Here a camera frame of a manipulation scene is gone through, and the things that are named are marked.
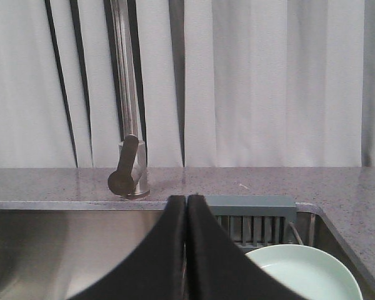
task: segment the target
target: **faucet base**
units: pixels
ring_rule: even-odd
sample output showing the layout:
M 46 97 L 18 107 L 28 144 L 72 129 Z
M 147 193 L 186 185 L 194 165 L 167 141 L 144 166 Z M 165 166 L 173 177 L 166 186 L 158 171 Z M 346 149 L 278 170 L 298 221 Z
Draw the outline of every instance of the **faucet base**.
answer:
M 121 153 L 124 143 L 119 143 L 119 152 Z M 150 193 L 148 183 L 148 170 L 146 162 L 146 143 L 139 140 L 137 153 L 133 163 L 132 178 L 136 183 L 135 191 L 128 195 L 117 195 L 125 199 L 141 199 L 147 197 Z

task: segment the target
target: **faucet spout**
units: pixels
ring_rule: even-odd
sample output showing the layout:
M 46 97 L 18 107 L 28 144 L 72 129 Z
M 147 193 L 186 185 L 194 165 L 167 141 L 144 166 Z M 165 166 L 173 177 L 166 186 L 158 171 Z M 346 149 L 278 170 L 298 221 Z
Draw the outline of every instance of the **faucet spout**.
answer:
M 133 63 L 127 0 L 110 0 L 117 58 L 117 81 L 121 93 L 124 142 L 117 170 L 108 178 L 108 187 L 118 196 L 142 198 L 149 194 L 146 145 L 138 139 L 138 94 Z

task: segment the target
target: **countertop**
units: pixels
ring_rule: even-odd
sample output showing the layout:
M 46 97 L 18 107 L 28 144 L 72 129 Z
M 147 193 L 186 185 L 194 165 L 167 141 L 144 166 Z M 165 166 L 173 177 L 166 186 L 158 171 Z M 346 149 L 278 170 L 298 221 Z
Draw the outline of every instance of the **countertop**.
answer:
M 0 169 L 0 209 L 162 209 L 172 194 L 290 195 L 317 204 L 375 277 L 375 167 L 149 168 L 151 193 L 113 195 L 113 169 Z

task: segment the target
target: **faucet handle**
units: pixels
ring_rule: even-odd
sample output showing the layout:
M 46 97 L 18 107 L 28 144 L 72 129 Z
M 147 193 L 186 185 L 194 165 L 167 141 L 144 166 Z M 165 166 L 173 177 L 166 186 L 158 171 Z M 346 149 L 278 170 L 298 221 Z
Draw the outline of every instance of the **faucet handle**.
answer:
M 117 169 L 108 177 L 108 188 L 115 195 L 127 196 L 134 192 L 136 184 L 132 177 L 133 164 L 138 151 L 139 139 L 133 134 L 125 137 Z

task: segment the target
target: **stainless steel sink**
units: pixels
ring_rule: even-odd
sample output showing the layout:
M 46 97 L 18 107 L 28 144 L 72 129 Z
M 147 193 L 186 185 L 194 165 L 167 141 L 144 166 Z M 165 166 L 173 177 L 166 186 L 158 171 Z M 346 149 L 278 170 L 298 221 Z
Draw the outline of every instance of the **stainless steel sink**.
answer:
M 375 300 L 375 279 L 364 264 L 319 207 L 308 204 L 304 207 L 306 211 L 299 211 L 296 221 L 296 228 L 303 243 L 323 250 L 340 260 L 356 278 L 364 300 Z
M 297 207 L 295 227 L 303 243 L 342 261 L 357 279 L 364 299 L 375 299 L 374 278 L 322 210 L 308 204 Z M 0 299 L 71 297 L 121 262 L 160 214 L 161 211 L 0 210 Z M 235 235 L 239 244 L 239 235 Z

